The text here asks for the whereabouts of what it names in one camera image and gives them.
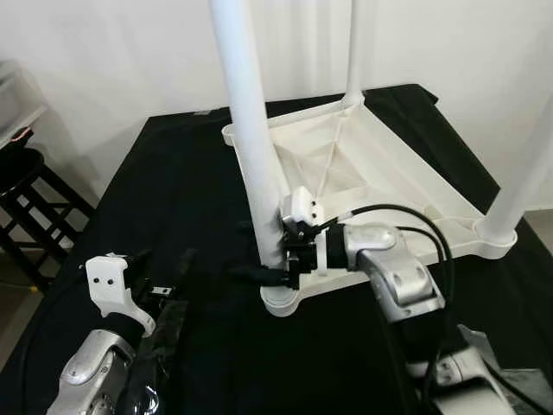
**black cable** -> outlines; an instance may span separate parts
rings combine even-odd
[[[423,378],[423,387],[421,391],[422,401],[424,405],[429,409],[429,412],[432,414],[437,413],[437,411],[435,409],[435,405],[430,400],[430,389],[432,387],[432,380],[434,380],[434,376],[435,376],[435,368],[438,364],[438,361],[440,361],[441,357],[442,357],[442,347],[439,346],[438,349],[435,351],[435,354],[432,356],[432,359],[430,359],[429,365],[426,368],[426,372],[424,373],[424,378]]]
[[[443,262],[444,257],[443,257],[442,244],[440,243],[440,240],[438,240],[438,238],[436,236],[434,236],[432,233],[430,233],[429,231],[425,231],[424,229],[421,229],[420,227],[396,227],[396,228],[399,229],[400,231],[415,232],[415,233],[420,233],[421,235],[426,236],[428,239],[430,239],[434,243],[435,250],[438,254],[438,261]]]
[[[545,409],[543,406],[539,405],[535,400],[531,399],[526,395],[524,392],[522,392],[520,389],[515,387],[511,382],[509,382],[507,379],[505,379],[495,368],[493,368],[491,365],[489,365],[486,361],[484,361],[486,364],[488,372],[493,376],[493,378],[498,381],[502,387],[507,389],[510,393],[515,395],[517,398],[522,400],[525,404],[527,404],[530,408],[532,408],[537,413],[540,413],[542,415],[551,415],[551,412]]]
[[[27,365],[29,360],[29,350],[31,349],[31,345],[33,344],[33,341],[36,337],[36,334],[39,332],[42,320],[45,316],[48,315],[48,312],[58,303],[60,299],[63,298],[65,294],[67,294],[69,291],[73,290],[76,287],[79,287],[80,284],[83,284],[86,282],[86,278],[84,278],[84,272],[80,271],[79,276],[77,278],[72,279],[67,285],[63,288],[61,288],[59,291],[56,292],[55,297],[49,298],[49,303],[41,309],[41,314],[36,318],[35,324],[33,328],[30,330],[30,332],[25,337],[25,341],[22,344],[22,352],[21,356],[19,357],[19,368],[18,368],[18,382],[19,382],[19,389],[21,394],[21,415],[25,415],[27,413]]]

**white wall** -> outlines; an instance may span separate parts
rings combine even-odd
[[[253,0],[267,99],[345,86],[349,3]],[[416,82],[500,181],[553,85],[551,0],[372,0],[367,86]],[[149,115],[225,105],[207,0],[3,0],[0,60],[53,112],[35,145],[94,201]],[[553,176],[533,202],[553,208]]]

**white plastic stand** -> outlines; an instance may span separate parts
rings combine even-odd
[[[320,220],[365,205],[396,203],[430,217],[441,228],[454,257],[503,257],[517,241],[514,227],[551,160],[551,103],[518,175],[499,193],[483,220],[484,214],[363,105],[360,67],[366,1],[353,0],[344,99],[268,121],[264,118],[249,11],[243,0],[211,2],[234,122],[222,132],[237,153],[264,264],[276,266],[278,262],[277,240],[282,234],[273,225],[278,201],[301,186],[324,207]],[[393,211],[364,214],[346,222],[374,221],[426,227],[407,214]],[[405,238],[424,264],[437,261],[435,247],[422,235],[406,233]],[[331,274],[312,272],[302,276],[299,291],[262,288],[261,295],[271,313],[286,316],[304,297],[364,280],[344,272]]]
[[[280,267],[278,167],[270,145],[249,5],[246,0],[211,0],[211,10],[259,257],[263,265]]]

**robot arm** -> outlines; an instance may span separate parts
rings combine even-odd
[[[267,270],[272,271],[270,283],[261,288],[267,310],[287,316],[305,297],[368,281],[397,332],[408,372],[415,381],[422,380],[433,361],[430,356],[442,341],[446,299],[440,288],[396,227],[333,224],[315,236],[312,230],[321,210],[305,188],[284,201],[286,268],[280,271],[280,279],[275,277],[278,271]],[[424,324],[431,329],[418,330]],[[415,338],[406,335],[413,332]],[[463,340],[443,350],[432,370],[437,391],[433,400],[443,414],[514,414],[478,351]]]
[[[86,261],[90,298],[104,319],[102,327],[90,332],[63,368],[58,396],[48,415],[114,413],[138,343],[156,328],[154,317],[135,303],[130,287],[134,281],[124,275],[138,260],[140,257],[108,254]],[[159,301],[170,297],[174,288],[145,290],[139,297]]]

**black tablecloth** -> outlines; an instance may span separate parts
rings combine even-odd
[[[337,97],[268,104],[270,116]],[[477,208],[486,211],[498,187],[420,86],[371,90],[366,104]],[[402,362],[367,284],[310,298],[292,317],[263,309],[255,288],[221,273],[251,260],[237,223],[249,220],[236,157],[220,129],[227,109],[207,115],[150,118],[125,158],[79,243],[38,313],[77,277],[86,259],[152,248],[150,275],[173,279],[179,258],[199,250],[189,282],[192,307],[173,377],[171,413],[362,412],[371,401],[400,412]],[[486,331],[503,367],[540,367],[551,381],[553,258],[525,221],[518,243],[501,260],[457,259],[455,314]],[[63,365],[99,323],[79,285],[56,300],[29,354],[30,413],[57,391]],[[31,321],[22,340],[36,324]],[[17,413],[18,347],[0,375],[0,412]],[[382,361],[387,368],[383,370]]]

